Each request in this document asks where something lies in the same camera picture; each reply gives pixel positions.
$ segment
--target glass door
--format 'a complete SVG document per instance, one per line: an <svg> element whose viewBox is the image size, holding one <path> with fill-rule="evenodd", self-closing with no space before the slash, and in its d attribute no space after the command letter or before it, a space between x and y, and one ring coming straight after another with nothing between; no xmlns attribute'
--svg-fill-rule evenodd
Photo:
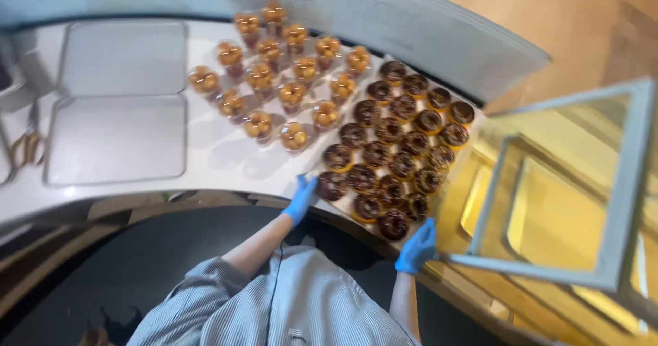
<svg viewBox="0 0 658 346"><path fill-rule="evenodd" d="M555 283L630 333L658 329L655 114L643 79L490 115L438 209L437 259Z"/></svg>

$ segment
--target dark floor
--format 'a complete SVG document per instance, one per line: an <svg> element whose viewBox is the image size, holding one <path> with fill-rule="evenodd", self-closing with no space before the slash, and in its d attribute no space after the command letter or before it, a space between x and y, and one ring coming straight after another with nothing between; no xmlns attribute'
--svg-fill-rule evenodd
<svg viewBox="0 0 658 346"><path fill-rule="evenodd" d="M130 307L144 313L154 307L198 262L222 255L276 217L280 209L222 207L150 218L131 227L89 257L45 297L1 343L4 345L76 345L87 320L101 325L102 306L126 322ZM345 267L382 308L388 309L395 282L392 262L383 260L351 236L318 222L303 223L318 248ZM289 243L299 241L292 235ZM337 255L332 242L352 247ZM418 284L421 338L427 345L503 345L469 317Z"/></svg>

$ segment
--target blue glove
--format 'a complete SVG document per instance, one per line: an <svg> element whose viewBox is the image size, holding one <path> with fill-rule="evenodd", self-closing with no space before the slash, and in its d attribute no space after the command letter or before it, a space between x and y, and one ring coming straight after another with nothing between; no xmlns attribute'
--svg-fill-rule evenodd
<svg viewBox="0 0 658 346"><path fill-rule="evenodd" d="M434 219L428 218L414 235L405 243L395 262L395 269L412 275L418 274L425 261L434 257L436 228Z"/></svg>
<svg viewBox="0 0 658 346"><path fill-rule="evenodd" d="M290 205L282 211L282 214L287 214L292 219L292 227L300 224L304 215L308 211L310 200L313 198L315 186L318 184L318 177L314 176L310 181L306 182L306 177L303 174L297 175L297 191L290 201Z"/></svg>

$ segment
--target wooden floor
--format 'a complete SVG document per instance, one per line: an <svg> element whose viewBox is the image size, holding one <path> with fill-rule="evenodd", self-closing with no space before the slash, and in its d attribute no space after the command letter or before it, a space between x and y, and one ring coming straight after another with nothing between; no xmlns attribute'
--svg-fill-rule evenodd
<svg viewBox="0 0 658 346"><path fill-rule="evenodd" d="M489 110L602 85L658 77L658 0L450 0L487 17L553 57Z"/></svg>

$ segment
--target chocolate glaze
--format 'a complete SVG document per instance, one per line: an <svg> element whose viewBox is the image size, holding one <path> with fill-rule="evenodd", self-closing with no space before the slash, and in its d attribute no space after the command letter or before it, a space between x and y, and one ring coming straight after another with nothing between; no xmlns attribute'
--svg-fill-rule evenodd
<svg viewBox="0 0 658 346"><path fill-rule="evenodd" d="M415 174L416 187L421 192L432 194L441 184L439 174L432 168L422 168Z"/></svg>
<svg viewBox="0 0 658 346"><path fill-rule="evenodd" d="M358 123L345 124L340 128L340 141L349 148L361 148L366 143L366 131Z"/></svg>
<svg viewBox="0 0 658 346"><path fill-rule="evenodd" d="M427 101L430 103L430 106L437 110L442 110L448 107L451 100L452 97L450 92L441 87L436 87L427 92Z"/></svg>
<svg viewBox="0 0 658 346"><path fill-rule="evenodd" d="M422 94L429 86L430 82L420 73L407 75L402 82L402 88L412 95Z"/></svg>
<svg viewBox="0 0 658 346"><path fill-rule="evenodd" d="M357 192L367 192L377 184L377 175L367 165L354 165L348 172L348 185Z"/></svg>
<svg viewBox="0 0 658 346"><path fill-rule="evenodd" d="M393 99L388 109L397 118L408 120L416 114L416 100L410 95L401 95Z"/></svg>
<svg viewBox="0 0 658 346"><path fill-rule="evenodd" d="M402 182L390 175L384 175L379 180L379 188L376 197L379 198L385 206L395 207L402 203L404 197L404 186Z"/></svg>
<svg viewBox="0 0 658 346"><path fill-rule="evenodd" d="M379 73L386 81L401 81L407 75L407 66L400 61L389 61L380 67Z"/></svg>
<svg viewBox="0 0 658 346"><path fill-rule="evenodd" d="M354 107L354 118L361 126L370 127L378 123L382 108L373 99L362 100Z"/></svg>
<svg viewBox="0 0 658 346"><path fill-rule="evenodd" d="M407 194L407 198L402 204L402 211L415 222L425 220L428 210L427 196L420 192Z"/></svg>
<svg viewBox="0 0 658 346"><path fill-rule="evenodd" d="M455 153L446 146L434 146L430 149L427 156L427 162L437 172L445 172L450 168L450 164L455 161Z"/></svg>
<svg viewBox="0 0 658 346"><path fill-rule="evenodd" d="M336 143L325 149L322 159L328 168L340 169L350 164L352 152L342 143Z"/></svg>
<svg viewBox="0 0 658 346"><path fill-rule="evenodd" d="M399 241L407 235L407 216L398 209L387 211L377 218L379 232L390 241Z"/></svg>
<svg viewBox="0 0 658 346"><path fill-rule="evenodd" d="M400 149L414 156L422 155L430 149L430 140L422 132L409 132L402 138Z"/></svg>
<svg viewBox="0 0 658 346"><path fill-rule="evenodd" d="M344 174L323 172L318 176L318 184L315 188L315 192L320 198L331 202L337 201L345 195L347 190L348 183Z"/></svg>
<svg viewBox="0 0 658 346"><path fill-rule="evenodd" d="M454 102L450 104L450 116L453 120L461 125L468 125L473 122L475 118L475 110L466 102Z"/></svg>
<svg viewBox="0 0 658 346"><path fill-rule="evenodd" d="M439 136L451 146L461 146L468 142L468 130L456 123L447 124Z"/></svg>
<svg viewBox="0 0 658 346"><path fill-rule="evenodd" d="M388 146L379 140L366 143L366 145L363 146L363 153L361 154L365 163L374 168L383 166L388 160L388 155Z"/></svg>
<svg viewBox="0 0 658 346"><path fill-rule="evenodd" d="M394 118L384 118L374 128L374 135L384 143L396 143L404 133L402 123Z"/></svg>
<svg viewBox="0 0 658 346"><path fill-rule="evenodd" d="M413 157L408 152L398 152L391 157L388 168L393 174L406 179L414 172L415 165Z"/></svg>
<svg viewBox="0 0 658 346"><path fill-rule="evenodd" d="M393 99L393 87L383 80L372 82L368 85L366 92L382 104L388 104Z"/></svg>
<svg viewBox="0 0 658 346"><path fill-rule="evenodd" d="M365 220L377 218L382 214L382 205L373 196L359 195L352 202L354 213Z"/></svg>
<svg viewBox="0 0 658 346"><path fill-rule="evenodd" d="M414 120L416 126L425 132L438 132L443 127L443 118L432 110L423 110Z"/></svg>

